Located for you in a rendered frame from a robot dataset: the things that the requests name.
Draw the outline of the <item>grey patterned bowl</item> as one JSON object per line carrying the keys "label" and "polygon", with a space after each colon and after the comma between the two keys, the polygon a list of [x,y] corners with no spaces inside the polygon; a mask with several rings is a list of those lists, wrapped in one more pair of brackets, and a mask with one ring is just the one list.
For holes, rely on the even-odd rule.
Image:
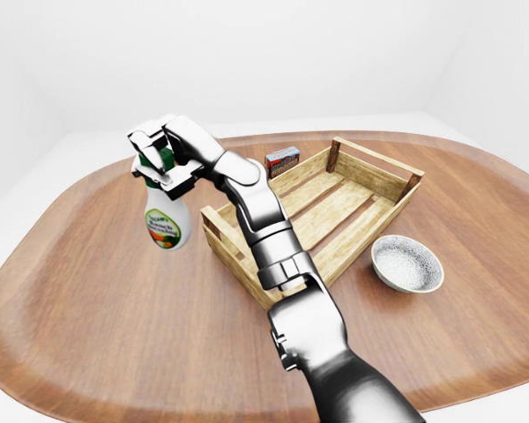
{"label": "grey patterned bowl", "polygon": [[371,248],[376,275],[389,287],[403,293],[431,293],[444,280],[443,266],[435,254],[416,240],[385,235]]}

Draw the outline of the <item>wooden slat tray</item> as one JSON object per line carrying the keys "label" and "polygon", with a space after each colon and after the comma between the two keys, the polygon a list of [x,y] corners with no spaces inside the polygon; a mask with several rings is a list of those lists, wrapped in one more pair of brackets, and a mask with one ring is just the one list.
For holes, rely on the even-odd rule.
{"label": "wooden slat tray", "polygon": [[384,304],[391,291],[378,280],[371,243],[397,218],[421,186],[427,166],[414,144],[375,140],[365,133],[295,132],[228,138],[227,148],[252,159],[295,146],[301,161],[272,179],[292,220],[336,300]]}

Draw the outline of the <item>white salad dressing bottle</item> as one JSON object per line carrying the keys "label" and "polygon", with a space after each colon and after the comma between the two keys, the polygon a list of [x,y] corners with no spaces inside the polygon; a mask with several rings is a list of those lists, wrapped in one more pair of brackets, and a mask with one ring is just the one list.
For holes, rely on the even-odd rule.
{"label": "white salad dressing bottle", "polygon": [[145,226],[151,238],[162,249],[176,250],[190,237],[190,212],[181,198],[172,200],[166,191],[175,181],[168,173],[175,166],[174,153],[167,147],[157,153],[163,165],[162,174],[142,152],[132,163],[132,174],[141,177],[146,185]]}

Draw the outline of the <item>small printed food box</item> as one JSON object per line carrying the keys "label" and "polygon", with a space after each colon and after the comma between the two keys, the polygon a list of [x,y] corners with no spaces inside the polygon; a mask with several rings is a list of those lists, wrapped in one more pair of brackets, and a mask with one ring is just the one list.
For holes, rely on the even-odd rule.
{"label": "small printed food box", "polygon": [[264,164],[268,178],[273,179],[283,174],[288,169],[299,164],[300,151],[295,146],[278,150],[265,155]]}

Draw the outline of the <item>silver robot right hand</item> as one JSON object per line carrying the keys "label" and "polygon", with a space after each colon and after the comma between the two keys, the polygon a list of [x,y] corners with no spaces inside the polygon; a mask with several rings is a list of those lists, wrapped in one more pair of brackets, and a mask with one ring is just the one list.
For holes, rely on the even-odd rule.
{"label": "silver robot right hand", "polygon": [[[217,160],[225,153],[209,132],[184,115],[165,115],[145,122],[128,139],[138,152],[132,174],[153,182],[173,200],[193,189],[197,179],[210,179]],[[161,156],[164,146],[172,149],[176,161],[168,171]]]}

